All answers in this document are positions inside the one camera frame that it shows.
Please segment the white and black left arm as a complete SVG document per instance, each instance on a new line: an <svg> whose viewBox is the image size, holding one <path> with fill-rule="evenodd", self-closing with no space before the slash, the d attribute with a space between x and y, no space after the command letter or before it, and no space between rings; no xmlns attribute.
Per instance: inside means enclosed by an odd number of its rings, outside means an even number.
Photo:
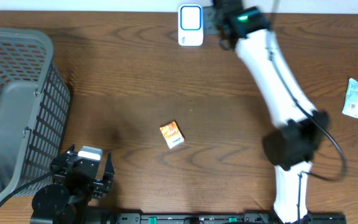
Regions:
<svg viewBox="0 0 358 224"><path fill-rule="evenodd" d="M116 223L107 209L90 207L91 199L101 199L112 189L114 167L108 154L103 178L97 179L103 151L74 146L57 156L50 165L52 183L38 190L32 199L31 223Z"/></svg>

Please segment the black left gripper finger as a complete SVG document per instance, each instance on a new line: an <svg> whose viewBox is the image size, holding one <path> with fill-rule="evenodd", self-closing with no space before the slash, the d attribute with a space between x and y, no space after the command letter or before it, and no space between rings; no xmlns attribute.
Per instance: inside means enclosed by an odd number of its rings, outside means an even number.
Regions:
<svg viewBox="0 0 358 224"><path fill-rule="evenodd" d="M70 158L71 154L74 153L75 145L71 145L68 150L64 151L63 153L59 154L51 163L50 169L54 170L58 167L64 165L66 161Z"/></svg>
<svg viewBox="0 0 358 224"><path fill-rule="evenodd" d="M108 154L107 157L107 161L106 161L106 165L105 165L105 169L104 169L104 174L103 174L103 180L105 181L105 183L112 183L114 180L114 167L112 164L112 159L111 159L111 153Z"/></svg>

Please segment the mint green wipes packet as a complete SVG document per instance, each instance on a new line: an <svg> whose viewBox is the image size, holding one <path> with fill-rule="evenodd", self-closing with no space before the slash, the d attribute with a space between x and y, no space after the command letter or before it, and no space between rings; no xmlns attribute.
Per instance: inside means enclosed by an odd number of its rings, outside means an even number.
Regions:
<svg viewBox="0 0 358 224"><path fill-rule="evenodd" d="M358 81L350 78L342 114L358 119Z"/></svg>

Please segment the white tissue pack orange print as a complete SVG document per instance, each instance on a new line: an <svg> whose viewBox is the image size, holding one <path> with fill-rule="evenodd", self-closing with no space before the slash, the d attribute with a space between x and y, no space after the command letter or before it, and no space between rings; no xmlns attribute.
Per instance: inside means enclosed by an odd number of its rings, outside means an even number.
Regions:
<svg viewBox="0 0 358 224"><path fill-rule="evenodd" d="M172 121L162 127L160 127L160 132L167 143L169 149L173 149L174 147L185 142L185 138L182 135L176 121Z"/></svg>

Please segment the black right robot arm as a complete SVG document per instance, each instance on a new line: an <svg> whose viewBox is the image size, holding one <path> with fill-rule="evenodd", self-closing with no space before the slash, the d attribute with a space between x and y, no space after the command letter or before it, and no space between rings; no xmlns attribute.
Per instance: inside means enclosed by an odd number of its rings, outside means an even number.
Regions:
<svg viewBox="0 0 358 224"><path fill-rule="evenodd" d="M275 169L273 211L281 223L301 223L306 207L307 173L328 123L301 90L278 45L273 22L258 7L242 1L213 0L213 24L220 46L235 51L252 75L275 130L262 140Z"/></svg>

